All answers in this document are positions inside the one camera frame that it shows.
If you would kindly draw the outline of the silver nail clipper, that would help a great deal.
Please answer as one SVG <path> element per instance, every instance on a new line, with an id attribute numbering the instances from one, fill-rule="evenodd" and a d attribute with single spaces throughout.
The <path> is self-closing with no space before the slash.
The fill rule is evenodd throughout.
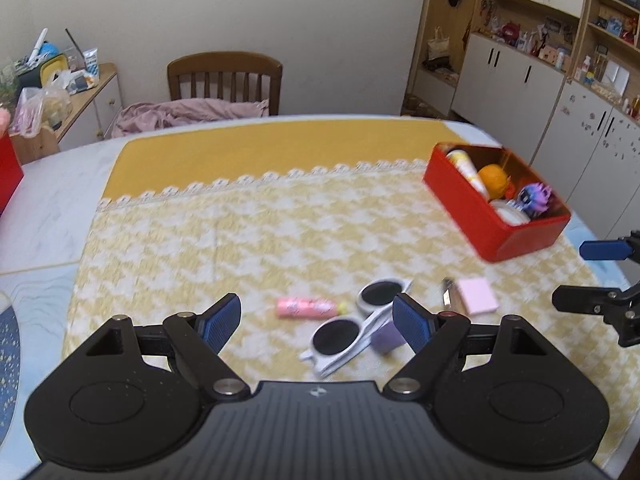
<path id="1" fill-rule="evenodd" d="M 458 310 L 457 286 L 453 278 L 442 280 L 442 307 L 445 311 L 457 312 Z"/>

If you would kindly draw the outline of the purple small cup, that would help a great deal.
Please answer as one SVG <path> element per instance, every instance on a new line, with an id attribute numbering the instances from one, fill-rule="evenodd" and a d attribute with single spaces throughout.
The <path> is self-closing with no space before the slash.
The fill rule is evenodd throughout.
<path id="1" fill-rule="evenodd" d="M 405 338 L 401 335 L 392 320 L 387 321 L 378 330 L 376 330 L 370 339 L 371 348 L 381 356 L 389 354 L 396 348 L 406 343 Z"/>

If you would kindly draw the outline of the pink sticky note pad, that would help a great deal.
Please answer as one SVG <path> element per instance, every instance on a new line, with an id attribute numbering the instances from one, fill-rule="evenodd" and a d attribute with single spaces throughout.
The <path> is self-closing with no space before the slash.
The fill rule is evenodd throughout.
<path id="1" fill-rule="evenodd" d="M 468 315 L 488 314 L 498 310 L 498 300 L 486 278 L 457 280 L 457 290 Z"/>

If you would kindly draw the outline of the white sunglasses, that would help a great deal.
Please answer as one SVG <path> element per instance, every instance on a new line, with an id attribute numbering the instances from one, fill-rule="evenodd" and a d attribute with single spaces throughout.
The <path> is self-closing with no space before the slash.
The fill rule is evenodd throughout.
<path id="1" fill-rule="evenodd" d="M 317 377 L 329 377 L 366 350 L 373 336 L 392 322 L 395 297 L 411 286 L 410 278 L 381 278 L 367 284 L 356 297 L 356 307 L 364 318 L 343 314 L 323 322 L 299 359 L 309 362 Z"/>

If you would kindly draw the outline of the purple round toy figure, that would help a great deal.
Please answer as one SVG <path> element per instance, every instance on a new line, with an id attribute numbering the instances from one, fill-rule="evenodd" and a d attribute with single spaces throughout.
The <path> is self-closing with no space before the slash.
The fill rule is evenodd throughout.
<path id="1" fill-rule="evenodd" d="M 515 207 L 529 219 L 545 214 L 553 200 L 553 191 L 549 185 L 534 182 L 524 185 L 515 199 Z"/>

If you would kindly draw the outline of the pink tube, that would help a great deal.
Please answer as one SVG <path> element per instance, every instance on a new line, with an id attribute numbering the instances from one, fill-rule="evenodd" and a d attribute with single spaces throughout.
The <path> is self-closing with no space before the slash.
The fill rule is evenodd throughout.
<path id="1" fill-rule="evenodd" d="M 283 297 L 277 301 L 276 313 L 279 318 L 328 320 L 346 314 L 347 306 L 323 298 Z"/>

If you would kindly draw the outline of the red metal tin box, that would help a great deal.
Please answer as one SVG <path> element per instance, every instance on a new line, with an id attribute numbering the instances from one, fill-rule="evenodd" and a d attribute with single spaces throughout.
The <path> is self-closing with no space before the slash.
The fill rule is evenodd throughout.
<path id="1" fill-rule="evenodd" d="M 487 262 L 548 248 L 570 221 L 558 194 L 505 148 L 436 144 L 423 181 Z"/>

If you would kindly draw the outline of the orange fruit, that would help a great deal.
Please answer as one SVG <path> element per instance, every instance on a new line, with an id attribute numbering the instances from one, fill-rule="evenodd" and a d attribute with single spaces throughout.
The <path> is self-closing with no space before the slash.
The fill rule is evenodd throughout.
<path id="1" fill-rule="evenodd" d="M 486 165 L 478 170 L 490 200 L 512 200 L 515 188 L 510 176 L 496 164 Z"/>

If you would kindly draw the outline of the yellow white cylinder bottle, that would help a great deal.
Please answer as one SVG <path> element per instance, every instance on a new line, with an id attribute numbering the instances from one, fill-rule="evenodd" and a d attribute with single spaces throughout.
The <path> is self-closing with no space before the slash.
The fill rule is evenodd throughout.
<path id="1" fill-rule="evenodd" d="M 454 165 L 454 168 L 459 171 L 462 177 L 465 177 L 465 180 L 469 182 L 472 188 L 475 188 L 477 192 L 484 197 L 486 202 L 490 200 L 488 189 L 484 185 L 484 182 L 472 163 L 471 157 L 466 151 L 452 150 L 447 153 L 446 159 Z"/>

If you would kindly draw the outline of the round tin lid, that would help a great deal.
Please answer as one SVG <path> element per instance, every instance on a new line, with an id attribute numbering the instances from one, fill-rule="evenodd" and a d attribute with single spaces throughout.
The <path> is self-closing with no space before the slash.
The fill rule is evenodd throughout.
<path id="1" fill-rule="evenodd" d="M 508 226 L 522 226 L 530 222 L 529 215 L 515 200 L 492 200 L 490 206 Z"/>

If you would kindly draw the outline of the yellow patterned tablecloth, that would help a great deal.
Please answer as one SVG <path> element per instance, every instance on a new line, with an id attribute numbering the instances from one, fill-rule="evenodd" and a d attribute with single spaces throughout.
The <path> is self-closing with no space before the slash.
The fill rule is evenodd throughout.
<path id="1" fill-rule="evenodd" d="M 224 358 L 251 384 L 309 380 L 299 359 L 314 331 L 281 320 L 286 296 L 352 304 L 379 278 L 404 278 L 425 307 L 443 278 L 484 278 L 501 315 L 527 318 L 604 393 L 611 408 L 597 462 L 611 467 L 639 408 L 637 352 L 596 318 L 561 314 L 561 284 L 597 275 L 566 235 L 532 254 L 481 259 L 424 184 L 438 142 L 475 130 L 427 120 L 304 120 L 130 136 L 82 252 L 63 350 L 111 315 L 156 324 L 227 292 L 242 301 Z"/>

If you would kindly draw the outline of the wooden chair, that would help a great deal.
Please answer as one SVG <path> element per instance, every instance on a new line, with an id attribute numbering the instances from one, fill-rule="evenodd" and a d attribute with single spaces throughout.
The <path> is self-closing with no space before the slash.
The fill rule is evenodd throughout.
<path id="1" fill-rule="evenodd" d="M 201 52 L 177 58 L 166 68 L 171 101 L 212 98 L 236 102 L 268 101 L 280 113 L 283 65 L 271 56 L 245 51 Z"/>

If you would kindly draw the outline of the clear plastic bag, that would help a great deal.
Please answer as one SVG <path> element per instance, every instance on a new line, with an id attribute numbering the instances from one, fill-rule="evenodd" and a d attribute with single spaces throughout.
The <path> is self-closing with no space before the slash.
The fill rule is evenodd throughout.
<path id="1" fill-rule="evenodd" d="M 70 116 L 72 103 L 65 89 L 54 84 L 44 88 L 23 88 L 17 100 L 11 132 L 34 138 L 42 126 L 53 130 L 61 127 Z"/>

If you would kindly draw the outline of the blue yellow toy box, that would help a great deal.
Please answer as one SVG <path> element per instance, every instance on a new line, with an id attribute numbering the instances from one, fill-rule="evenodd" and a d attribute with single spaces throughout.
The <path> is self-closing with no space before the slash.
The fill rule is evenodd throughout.
<path id="1" fill-rule="evenodd" d="M 51 44 L 49 41 L 45 41 L 32 64 L 27 62 L 27 58 L 15 62 L 14 68 L 17 91 L 21 91 L 23 88 L 41 88 L 41 71 L 44 64 L 54 58 L 58 58 L 60 55 L 61 51 L 57 46 Z"/>

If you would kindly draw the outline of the white wall cabinet unit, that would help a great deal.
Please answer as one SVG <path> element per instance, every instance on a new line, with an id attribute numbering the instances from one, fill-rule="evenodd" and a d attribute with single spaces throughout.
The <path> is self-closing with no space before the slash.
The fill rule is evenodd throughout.
<path id="1" fill-rule="evenodd" d="M 596 234 L 639 223 L 639 0 L 425 0 L 405 107 L 531 164 Z"/>

